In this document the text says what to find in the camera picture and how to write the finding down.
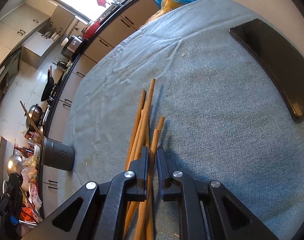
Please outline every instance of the frying pan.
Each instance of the frying pan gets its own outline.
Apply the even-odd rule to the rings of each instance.
[[[51,95],[52,89],[54,87],[54,79],[52,77],[52,65],[50,66],[50,69],[48,70],[48,81],[44,87],[42,96],[41,96],[41,102],[47,101]]]

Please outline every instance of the faucet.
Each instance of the faucet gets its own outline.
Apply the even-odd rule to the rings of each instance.
[[[122,3],[120,3],[119,1],[117,1],[117,0],[112,0],[113,2],[111,3],[111,4],[114,4],[114,5],[116,5],[116,6],[120,6],[120,7],[122,7],[123,5],[122,5]]]

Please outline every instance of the silver screw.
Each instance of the silver screw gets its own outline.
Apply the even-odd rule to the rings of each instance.
[[[96,187],[96,183],[91,181],[86,184],[87,189],[94,189]]]
[[[217,180],[212,180],[211,181],[211,186],[212,187],[220,187],[221,183]]]
[[[134,176],[134,172],[133,171],[126,171],[124,173],[124,177],[126,178],[132,178]]]
[[[173,172],[173,176],[176,178],[180,178],[183,176],[183,173],[181,171],[175,171]]]

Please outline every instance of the stainless steel bowl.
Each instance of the stainless steel bowl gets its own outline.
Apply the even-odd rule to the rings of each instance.
[[[28,111],[28,114],[31,117],[32,121],[35,123],[35,125],[38,127],[43,114],[42,108],[38,104],[32,105],[30,107],[30,110]],[[35,129],[31,125],[28,118],[25,120],[25,127],[31,132],[35,132]]]
[[[16,172],[17,174],[21,174],[22,172],[22,159],[20,156],[14,154],[8,159],[8,163],[6,165],[6,171],[8,175],[12,172]]]

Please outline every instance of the countertop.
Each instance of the countertop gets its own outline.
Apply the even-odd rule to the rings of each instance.
[[[73,68],[75,67],[76,63],[78,62],[79,58],[81,57],[81,55],[83,54],[83,52],[89,47],[89,45],[95,40],[95,38],[97,36],[99,36],[99,34],[114,20],[116,19],[123,11],[125,11],[127,8],[129,8],[130,6],[132,6],[134,3],[136,3],[139,0],[131,0],[130,2],[124,2],[125,5],[122,7],[116,7],[109,16],[107,16],[105,19],[102,20],[100,27],[97,29],[97,31],[95,32],[95,34],[92,36],[92,38],[89,39],[89,41],[87,43],[85,43],[84,45],[82,45],[81,49],[80,49],[80,53],[74,58],[73,63],[71,64],[71,67],[69,69],[69,72],[65,75],[64,79],[61,81],[60,85],[58,86],[58,90],[56,93],[56,97],[54,99],[54,101],[52,102],[51,105],[51,109],[49,112],[49,115],[47,117],[46,120],[46,126],[44,128],[44,136],[47,137],[50,131],[50,127],[51,127],[51,122],[55,113],[55,109],[56,106],[58,105],[59,101],[60,101],[60,96],[61,93],[64,89],[64,86],[67,83],[67,80],[70,76],[70,74],[72,73]],[[41,163],[41,159],[42,159],[42,149],[40,151],[40,156],[39,156],[39,163]],[[42,192],[42,176],[43,176],[43,166],[39,165],[39,171],[38,171],[38,193],[39,193],[39,197],[41,199],[41,201],[43,201],[43,192]],[[42,218],[44,218],[44,209],[43,206],[40,208],[40,215]]]

